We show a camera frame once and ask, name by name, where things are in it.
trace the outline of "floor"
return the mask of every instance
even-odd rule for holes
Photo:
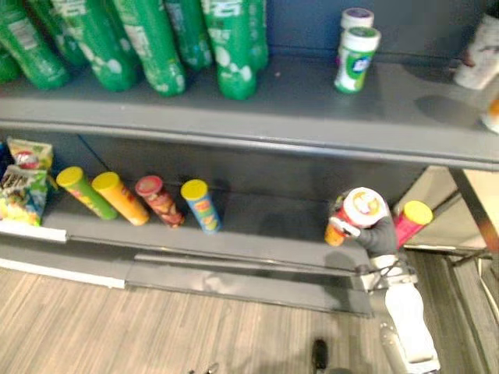
[[[442,372],[484,372],[443,259],[412,261]],[[332,368],[391,372],[375,319],[0,269],[1,374],[204,374],[215,362],[217,374],[310,373],[315,337]]]

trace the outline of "bottle cap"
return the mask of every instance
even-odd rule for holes
[[[422,226],[429,224],[434,218],[431,209],[425,203],[417,200],[406,203],[403,212],[408,220]]]
[[[160,192],[163,181],[156,175],[141,178],[135,185],[135,191],[141,196],[149,196]]]
[[[95,177],[92,187],[96,191],[107,191],[115,188],[119,184],[119,176],[113,171],[106,171]]]
[[[64,169],[58,175],[55,181],[61,187],[70,187],[83,178],[83,169],[79,166],[71,166]]]
[[[186,200],[199,200],[208,193],[208,185],[200,179],[191,179],[184,183],[180,189],[180,194]]]
[[[374,23],[374,13],[364,8],[348,8],[342,12],[341,26],[347,30],[350,27],[371,27]]]
[[[373,27],[352,27],[345,31],[342,46],[358,52],[376,50],[381,33]]]

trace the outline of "orange chip can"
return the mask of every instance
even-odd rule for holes
[[[92,181],[92,187],[131,224],[140,226],[149,220],[146,208],[125,187],[115,172],[106,171],[98,175]]]

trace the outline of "green bottle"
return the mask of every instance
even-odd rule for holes
[[[83,52],[78,47],[78,43],[69,34],[68,27],[62,17],[57,14],[50,0],[28,0],[30,7],[47,27],[52,39],[57,45],[57,49],[71,65],[84,66],[87,60]]]
[[[119,18],[142,61],[147,81],[160,94],[186,89],[186,75],[175,49],[163,1],[114,0]]]
[[[182,60],[196,71],[210,66],[210,38],[199,0],[165,0],[165,4]]]
[[[204,17],[218,66],[218,85],[228,98],[243,100],[255,93],[251,69],[249,2],[202,0]]]
[[[267,0],[249,0],[249,31],[251,35],[251,67],[254,71],[268,65]]]
[[[132,47],[132,43],[126,35],[125,28],[123,27],[122,21],[119,18],[118,11],[116,10],[115,4],[113,0],[101,0],[102,6],[104,6],[104,10],[107,13],[109,22],[111,22],[111,26],[114,29],[116,35],[119,39],[119,45],[121,45],[123,52],[130,57],[133,64],[140,69],[140,59],[138,54]]]
[[[101,0],[52,0],[52,3],[102,86],[121,91],[137,82],[136,65],[123,50]]]
[[[10,53],[0,44],[0,83],[19,78],[21,71]]]
[[[62,61],[52,53],[18,0],[0,1],[0,43],[38,88],[48,90],[69,81]]]

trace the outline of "shelf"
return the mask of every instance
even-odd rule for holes
[[[1,237],[0,268],[98,284],[110,288],[143,286],[216,295],[254,302],[371,316],[369,295],[334,278],[303,281],[295,274],[256,270],[227,272],[134,260],[130,248],[72,242],[63,245]]]
[[[222,230],[206,235],[192,214],[178,229],[155,216],[134,227],[122,217],[102,221],[69,194],[48,204],[43,225],[66,231],[68,241],[134,247],[170,253],[243,259],[257,263],[330,268],[338,276],[369,262],[355,242],[331,247],[324,242],[327,207],[324,202],[238,193],[214,193],[224,217]]]
[[[64,245],[14,237],[0,237],[0,267],[124,288],[133,265],[129,249],[88,243]]]
[[[478,121],[497,81],[476,92],[442,69],[378,63],[344,95],[332,65],[276,56],[247,101],[224,99],[213,70],[172,98],[146,82],[108,92],[90,71],[53,91],[21,80],[0,87],[0,127],[499,170],[499,138]]]
[[[127,284],[172,291],[217,295],[239,300],[288,305],[330,312],[338,310],[372,316],[369,295],[336,285],[325,278],[321,284],[297,281],[293,276],[276,279],[211,270],[186,269],[151,263],[134,263]]]

